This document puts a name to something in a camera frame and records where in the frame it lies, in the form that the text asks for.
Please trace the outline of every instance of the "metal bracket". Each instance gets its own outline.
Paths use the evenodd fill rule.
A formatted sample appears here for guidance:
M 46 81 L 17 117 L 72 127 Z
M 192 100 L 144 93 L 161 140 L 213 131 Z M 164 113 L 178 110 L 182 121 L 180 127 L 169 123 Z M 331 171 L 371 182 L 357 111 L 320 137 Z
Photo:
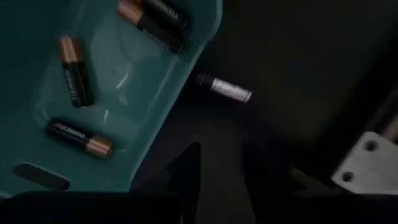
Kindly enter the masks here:
M 398 146 L 364 133 L 331 179 L 356 194 L 398 195 Z

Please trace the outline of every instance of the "dark background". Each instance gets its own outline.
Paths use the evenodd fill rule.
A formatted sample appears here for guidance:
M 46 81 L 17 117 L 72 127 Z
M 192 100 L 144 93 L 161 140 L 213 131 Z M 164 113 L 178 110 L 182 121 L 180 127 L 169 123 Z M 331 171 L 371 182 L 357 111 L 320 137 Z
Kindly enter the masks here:
M 379 131 L 386 99 L 396 101 L 397 9 L 394 0 L 225 0 L 219 31 L 132 186 L 199 142 L 198 220 L 252 223 L 241 145 L 276 133 L 296 168 L 333 185 L 340 160 L 364 131 Z M 197 88 L 201 71 L 252 90 L 252 99 Z

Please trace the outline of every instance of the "silver battery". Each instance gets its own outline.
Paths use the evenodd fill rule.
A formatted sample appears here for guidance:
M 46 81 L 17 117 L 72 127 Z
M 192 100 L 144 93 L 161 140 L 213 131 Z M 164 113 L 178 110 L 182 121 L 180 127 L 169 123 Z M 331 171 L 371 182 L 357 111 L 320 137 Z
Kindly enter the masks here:
M 214 79 L 213 84 L 211 85 L 211 89 L 213 91 L 218 92 L 221 95 L 230 97 L 232 99 L 241 101 L 241 102 L 248 102 L 252 95 L 252 92 L 249 90 L 245 90 L 237 85 L 232 85 L 228 82 L 223 80 L 219 80 L 217 78 Z

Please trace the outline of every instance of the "plastic tray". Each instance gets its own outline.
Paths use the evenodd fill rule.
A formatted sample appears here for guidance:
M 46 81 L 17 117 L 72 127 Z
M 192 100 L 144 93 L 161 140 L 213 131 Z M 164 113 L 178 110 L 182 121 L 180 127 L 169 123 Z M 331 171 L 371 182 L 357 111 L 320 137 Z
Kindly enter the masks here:
M 128 191 L 185 80 L 221 20 L 221 0 L 179 0 L 191 17 L 186 46 L 174 55 L 116 14 L 117 1 L 12 1 L 3 6 L 0 194 L 46 190 L 12 174 L 33 164 L 68 179 L 68 190 Z M 84 46 L 95 105 L 72 106 L 56 42 Z M 48 138 L 67 118 L 115 143 L 107 160 Z

